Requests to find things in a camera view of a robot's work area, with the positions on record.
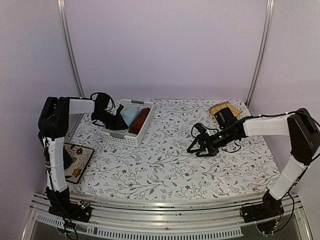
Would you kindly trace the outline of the light blue towel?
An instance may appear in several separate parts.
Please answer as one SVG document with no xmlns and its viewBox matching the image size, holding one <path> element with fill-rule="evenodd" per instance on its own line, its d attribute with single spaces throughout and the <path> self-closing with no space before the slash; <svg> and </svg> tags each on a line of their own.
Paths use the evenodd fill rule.
<svg viewBox="0 0 320 240">
<path fill-rule="evenodd" d="M 139 109 L 135 106 L 126 106 L 120 112 L 124 122 L 128 127 L 130 127 L 131 124 L 135 121 L 139 113 Z"/>
</svg>

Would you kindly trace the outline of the dark red towel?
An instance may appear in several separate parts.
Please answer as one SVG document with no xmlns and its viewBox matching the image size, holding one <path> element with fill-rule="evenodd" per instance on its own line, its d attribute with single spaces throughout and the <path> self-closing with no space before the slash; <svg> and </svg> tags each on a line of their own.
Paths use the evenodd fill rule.
<svg viewBox="0 0 320 240">
<path fill-rule="evenodd" d="M 130 134 L 135 134 L 138 135 L 140 130 L 142 129 L 148 115 L 150 112 L 150 108 L 143 108 L 139 114 L 137 115 L 137 117 L 135 118 L 135 120 L 133 121 L 133 123 L 130 125 L 128 132 Z"/>
</svg>

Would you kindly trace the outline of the white perforated plastic basket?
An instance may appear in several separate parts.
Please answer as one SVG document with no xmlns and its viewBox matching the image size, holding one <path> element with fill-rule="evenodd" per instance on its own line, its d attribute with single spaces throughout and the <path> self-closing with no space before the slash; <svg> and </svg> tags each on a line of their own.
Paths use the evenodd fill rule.
<svg viewBox="0 0 320 240">
<path fill-rule="evenodd" d="M 139 111 L 149 108 L 150 111 L 139 131 L 138 134 L 129 133 L 129 129 L 125 130 L 110 130 L 105 127 L 100 127 L 100 132 L 105 135 L 105 140 L 107 142 L 118 143 L 127 146 L 139 147 L 141 144 L 145 133 L 149 127 L 151 118 L 154 113 L 155 104 L 150 101 L 143 100 L 133 100 L 133 99 L 121 99 L 116 105 L 115 109 L 112 110 L 114 114 L 119 107 L 119 105 L 123 105 L 124 110 L 129 109 L 130 107 L 135 107 Z"/>
</svg>

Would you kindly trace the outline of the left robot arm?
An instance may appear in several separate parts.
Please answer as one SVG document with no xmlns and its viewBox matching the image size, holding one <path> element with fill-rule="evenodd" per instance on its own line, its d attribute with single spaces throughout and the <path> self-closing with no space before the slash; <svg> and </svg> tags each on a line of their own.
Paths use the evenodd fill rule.
<svg viewBox="0 0 320 240">
<path fill-rule="evenodd" d="M 67 153 L 64 144 L 69 130 L 69 117 L 90 114 L 93 124 L 100 121 L 107 130 L 126 130 L 128 125 L 121 115 L 124 107 L 120 105 L 115 113 L 111 113 L 114 108 L 113 99 L 104 92 L 95 92 L 90 98 L 49 96 L 45 100 L 38 120 L 38 137 L 44 148 L 46 192 L 48 199 L 63 217 L 70 217 L 75 211 L 70 202 L 70 190 L 64 173 Z"/>
</svg>

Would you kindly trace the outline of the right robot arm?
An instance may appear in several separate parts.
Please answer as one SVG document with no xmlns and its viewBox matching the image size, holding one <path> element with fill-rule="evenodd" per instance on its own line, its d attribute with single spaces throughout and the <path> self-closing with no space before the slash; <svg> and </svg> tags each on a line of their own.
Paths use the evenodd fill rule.
<svg viewBox="0 0 320 240">
<path fill-rule="evenodd" d="M 227 144 L 255 136 L 286 136 L 290 139 L 289 160 L 271 189 L 264 194 L 265 202 L 258 208 L 262 218 L 269 218 L 278 210 L 277 202 L 290 192 L 310 164 L 319 158 L 319 123 L 306 108 L 237 119 L 231 109 L 225 107 L 217 111 L 214 118 L 219 125 L 215 134 L 210 134 L 210 129 L 201 123 L 193 126 L 199 134 L 187 148 L 188 153 L 197 157 L 214 157 Z"/>
</svg>

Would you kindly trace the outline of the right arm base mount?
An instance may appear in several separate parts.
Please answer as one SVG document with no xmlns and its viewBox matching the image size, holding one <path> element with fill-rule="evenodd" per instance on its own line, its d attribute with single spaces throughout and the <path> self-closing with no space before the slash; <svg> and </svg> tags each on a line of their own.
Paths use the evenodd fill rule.
<svg viewBox="0 0 320 240">
<path fill-rule="evenodd" d="M 239 210 L 245 223 L 266 220 L 284 214 L 282 201 L 266 201 L 259 204 L 246 203 Z"/>
</svg>

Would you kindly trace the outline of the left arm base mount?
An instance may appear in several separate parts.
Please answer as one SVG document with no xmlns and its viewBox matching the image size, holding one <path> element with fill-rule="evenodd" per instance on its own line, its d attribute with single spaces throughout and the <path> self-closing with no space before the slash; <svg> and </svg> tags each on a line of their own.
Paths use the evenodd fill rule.
<svg viewBox="0 0 320 240">
<path fill-rule="evenodd" d="M 77 203 L 70 203 L 70 206 L 65 211 L 59 206 L 50 206 L 48 212 L 59 217 L 68 218 L 67 216 L 69 216 L 71 220 L 88 223 L 91 218 L 92 210 L 89 201 L 80 200 Z"/>
</svg>

